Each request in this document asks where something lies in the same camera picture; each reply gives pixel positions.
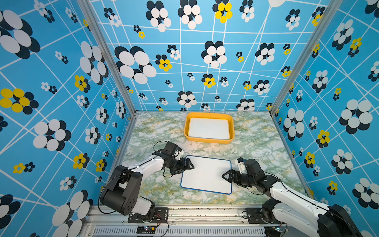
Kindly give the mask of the yellow-framed whiteboard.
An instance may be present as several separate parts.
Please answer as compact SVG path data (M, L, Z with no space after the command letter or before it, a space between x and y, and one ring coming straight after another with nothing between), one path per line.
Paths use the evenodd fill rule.
M228 121L217 118L191 118L188 136L216 140L229 140L231 138Z

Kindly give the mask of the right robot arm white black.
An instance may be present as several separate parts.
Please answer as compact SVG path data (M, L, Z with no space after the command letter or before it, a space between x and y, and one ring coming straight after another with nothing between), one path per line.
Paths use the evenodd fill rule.
M361 237L347 211L313 200L286 186L277 176L264 171L240 173L229 170L222 178L243 188L255 187L269 197L262 205L261 218L282 222L309 237Z

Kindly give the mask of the yellow plastic storage box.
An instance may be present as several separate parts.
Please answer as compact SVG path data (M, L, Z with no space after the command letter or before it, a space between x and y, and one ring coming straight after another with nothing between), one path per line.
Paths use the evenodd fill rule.
M216 140L216 139L203 139L203 138L194 138L188 136L188 130L189 130L189 124L191 118L218 118L218 119L226 119L229 123L229 129L230 129L230 136L231 138L229 140ZM227 114L220 114L220 113L208 113L208 112L190 112L187 114L185 127L184 127L184 135L189 141L193 142L201 142L201 143L216 143L216 144L229 144L231 141L235 138L235 126L234 126L234 120L232 116Z

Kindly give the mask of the blue-framed whiteboard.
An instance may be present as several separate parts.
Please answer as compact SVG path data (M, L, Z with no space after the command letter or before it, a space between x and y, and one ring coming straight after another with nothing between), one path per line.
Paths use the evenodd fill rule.
M183 172L182 188L225 195L233 192L232 183L222 178L231 170L231 161L199 156L186 156L186 159L191 161L194 169Z

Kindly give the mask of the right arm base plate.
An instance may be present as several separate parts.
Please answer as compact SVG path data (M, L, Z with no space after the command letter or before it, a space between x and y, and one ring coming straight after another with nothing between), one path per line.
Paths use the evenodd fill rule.
M264 220L264 216L261 213L262 208L261 207L248 207L246 208L241 216L244 219L247 219L249 224L270 224L270 225L282 225L282 222L277 221L274 219L273 221L266 221Z

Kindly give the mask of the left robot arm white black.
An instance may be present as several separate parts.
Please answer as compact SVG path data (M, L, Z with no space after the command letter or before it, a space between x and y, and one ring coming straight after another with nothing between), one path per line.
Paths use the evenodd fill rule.
M110 213L118 212L124 216L136 213L151 221L155 215L155 203L139 196L140 188L144 179L165 168L174 176L194 169L194 165L186 158L152 158L136 167L120 165L101 191L98 204L111 208Z

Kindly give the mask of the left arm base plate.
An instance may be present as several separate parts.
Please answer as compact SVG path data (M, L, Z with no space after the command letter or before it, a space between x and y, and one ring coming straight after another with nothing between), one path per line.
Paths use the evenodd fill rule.
M148 214L142 215L135 212L129 214L128 223L130 224L159 224L167 223L169 208L154 207Z

